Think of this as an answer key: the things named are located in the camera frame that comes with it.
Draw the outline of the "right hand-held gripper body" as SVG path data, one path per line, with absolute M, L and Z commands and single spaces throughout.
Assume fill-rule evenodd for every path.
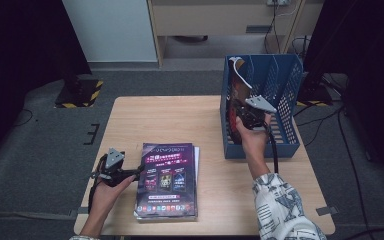
M 249 130 L 267 130 L 265 115 L 277 112 L 277 109 L 261 95 L 246 98 L 242 105 L 245 108 L 244 114 L 237 116 Z

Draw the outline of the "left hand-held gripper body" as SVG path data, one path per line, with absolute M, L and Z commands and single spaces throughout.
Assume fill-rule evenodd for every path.
M 128 171 L 122 169 L 124 163 L 125 152 L 119 152 L 114 148 L 110 148 L 104 154 L 95 170 L 91 174 L 92 179 L 100 177 L 102 181 L 110 186 L 115 187 L 128 177 Z

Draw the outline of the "dark red cover magazine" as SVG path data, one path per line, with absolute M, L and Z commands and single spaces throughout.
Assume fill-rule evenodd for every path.
M 244 104 L 244 100 L 249 96 L 252 87 L 239 73 L 239 70 L 245 64 L 245 61 L 241 57 L 230 57 L 228 64 L 230 73 L 230 91 L 227 100 L 229 135 L 234 144 L 240 144 L 241 136 L 236 128 L 237 114 L 232 103 L 235 99 L 237 99 Z

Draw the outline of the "person's left hand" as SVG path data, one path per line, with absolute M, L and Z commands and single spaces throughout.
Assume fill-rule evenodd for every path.
M 108 186 L 102 180 L 98 182 L 92 198 L 91 215 L 107 215 L 122 192 L 134 181 L 130 176 L 115 187 Z

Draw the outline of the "person's right hand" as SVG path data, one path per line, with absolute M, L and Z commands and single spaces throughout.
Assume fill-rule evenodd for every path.
M 236 128 L 240 133 L 242 147 L 247 160 L 263 160 L 268 141 L 268 132 L 266 130 L 247 129 L 239 117 L 236 118 Z

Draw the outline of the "black floor tape mark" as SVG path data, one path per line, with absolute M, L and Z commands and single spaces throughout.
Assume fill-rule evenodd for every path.
M 93 123 L 91 124 L 91 127 L 93 128 L 92 131 L 87 132 L 87 135 L 90 137 L 90 139 L 83 143 L 83 145 L 93 145 L 96 139 L 96 136 L 99 132 L 100 124 L 99 123 Z

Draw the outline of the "grey tape strip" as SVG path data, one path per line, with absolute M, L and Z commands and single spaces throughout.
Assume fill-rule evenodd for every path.
M 317 208 L 316 212 L 319 216 L 323 216 L 327 214 L 334 215 L 338 213 L 338 209 L 335 206 L 325 206 L 325 207 Z
M 69 216 L 76 217 L 79 214 L 89 214 L 88 207 L 79 207 L 77 209 L 73 209 L 69 211 Z

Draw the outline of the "light wood desk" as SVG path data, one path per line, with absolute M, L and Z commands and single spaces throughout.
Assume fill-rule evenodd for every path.
M 147 0 L 157 61 L 164 61 L 172 36 L 264 34 L 270 53 L 287 52 L 295 38 L 313 33 L 325 0 L 291 0 L 267 6 L 267 0 Z

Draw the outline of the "black curtain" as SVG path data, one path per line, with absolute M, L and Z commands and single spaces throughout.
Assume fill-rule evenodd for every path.
M 304 69 L 308 95 L 325 73 L 349 77 L 345 102 L 384 164 L 384 0 L 324 0 Z
M 0 0 L 0 142 L 26 94 L 62 79 L 65 66 L 90 72 L 63 0 Z

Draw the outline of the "white cabinet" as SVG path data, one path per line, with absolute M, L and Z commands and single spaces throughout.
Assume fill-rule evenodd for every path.
M 147 0 L 62 0 L 88 62 L 156 62 Z

